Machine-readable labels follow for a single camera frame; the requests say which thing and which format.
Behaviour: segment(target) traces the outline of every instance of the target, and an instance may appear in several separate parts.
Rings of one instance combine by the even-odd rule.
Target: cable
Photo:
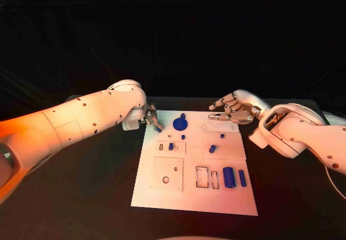
[[[329,169],[328,169],[326,166],[325,166],[325,168],[326,168],[326,175],[328,175],[329,181],[331,181],[331,183],[332,183],[332,185],[334,185],[334,188],[335,188],[335,190],[339,192],[341,196],[346,199],[346,196],[342,194],[342,192],[339,191],[339,189],[338,189],[338,187],[337,187],[337,185],[335,185],[335,183],[334,183],[334,180],[332,180],[332,178],[331,178]]]

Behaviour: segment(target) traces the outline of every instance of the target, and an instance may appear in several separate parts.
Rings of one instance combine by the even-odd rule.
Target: circular hole
[[[166,184],[166,183],[171,181],[169,177],[166,176],[166,177],[162,179],[162,181],[164,181],[164,183]]]

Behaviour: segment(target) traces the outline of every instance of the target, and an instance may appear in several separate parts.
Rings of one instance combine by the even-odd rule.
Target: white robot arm
[[[0,203],[24,177],[71,144],[94,136],[119,123],[125,130],[158,121],[139,82],[123,80],[107,90],[78,97],[64,104],[0,122]]]
[[[211,114],[211,120],[249,124],[257,117],[260,124],[250,140],[260,148],[270,145],[289,158],[309,149],[326,167],[346,174],[346,125],[328,125],[319,114],[301,104],[272,107],[241,89],[218,100],[210,109],[224,104],[226,113]]]

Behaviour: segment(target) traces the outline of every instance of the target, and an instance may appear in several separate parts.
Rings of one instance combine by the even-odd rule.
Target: black table
[[[159,110],[208,111],[215,98],[153,97]],[[311,100],[299,103],[322,113]],[[0,205],[0,239],[335,239],[346,237],[346,201],[315,155],[295,159],[249,136],[240,126],[259,216],[132,207],[146,126],[119,125],[64,149],[25,178]],[[346,176],[331,171],[345,187]]]

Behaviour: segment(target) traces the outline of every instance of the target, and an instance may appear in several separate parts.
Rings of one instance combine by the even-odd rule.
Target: white platform
[[[178,131],[174,120],[182,113],[188,128]],[[158,111],[165,130],[158,133],[152,125],[146,127],[132,206],[259,216],[240,128],[233,122],[210,120],[210,114]],[[217,146],[214,153],[210,153],[211,145]],[[207,177],[202,171],[197,176],[197,167],[208,168],[208,188],[197,187],[197,177]],[[234,168],[236,188],[226,188],[226,167]],[[247,187],[241,186],[240,170],[244,170]],[[213,187],[213,172],[218,175],[218,189]]]

